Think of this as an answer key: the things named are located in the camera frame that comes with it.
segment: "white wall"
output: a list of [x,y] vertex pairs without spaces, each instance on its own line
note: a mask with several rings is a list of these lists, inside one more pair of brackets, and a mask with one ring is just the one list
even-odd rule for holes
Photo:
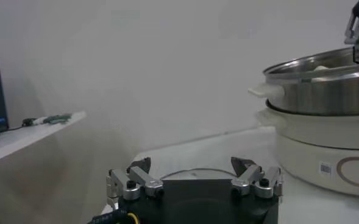
[[0,160],[0,223],[85,223],[109,168],[137,152],[248,127],[246,92],[277,62],[343,46],[348,0],[0,0],[13,125],[88,119]]

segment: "cooker handle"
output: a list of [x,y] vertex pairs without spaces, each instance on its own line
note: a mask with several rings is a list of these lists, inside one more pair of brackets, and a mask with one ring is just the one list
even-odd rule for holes
[[284,128],[286,127],[286,120],[282,116],[273,113],[270,109],[264,109],[255,114],[257,120],[264,127],[275,127],[275,128]]
[[255,88],[249,88],[248,92],[259,98],[281,98],[285,95],[285,90],[280,85],[262,83]]

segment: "label sticker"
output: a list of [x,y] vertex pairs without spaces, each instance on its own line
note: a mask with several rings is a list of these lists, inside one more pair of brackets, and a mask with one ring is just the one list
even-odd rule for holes
[[330,178],[332,176],[332,165],[323,161],[319,162],[319,173],[323,177]]

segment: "stainless steel pot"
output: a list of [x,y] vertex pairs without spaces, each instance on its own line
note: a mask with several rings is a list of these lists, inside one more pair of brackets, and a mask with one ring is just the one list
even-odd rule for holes
[[359,115],[359,65],[352,54],[345,48],[272,66],[263,72],[266,82],[249,92],[282,112]]

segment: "white table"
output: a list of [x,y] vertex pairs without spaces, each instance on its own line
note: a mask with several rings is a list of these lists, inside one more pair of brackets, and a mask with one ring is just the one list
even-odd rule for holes
[[[149,173],[154,178],[178,170],[200,167],[234,172],[230,163],[231,156],[252,159],[267,169],[269,166],[278,166],[272,154],[273,145],[274,130],[259,128],[143,152],[137,155],[135,160],[151,157]],[[359,197],[314,186],[289,175],[284,170],[283,177],[279,223],[359,224]],[[106,206],[103,213],[109,211],[111,208]]]
[[74,113],[72,118],[65,124],[43,124],[2,133],[0,135],[0,159],[54,134],[65,127],[75,124],[85,116],[86,113],[82,111]]

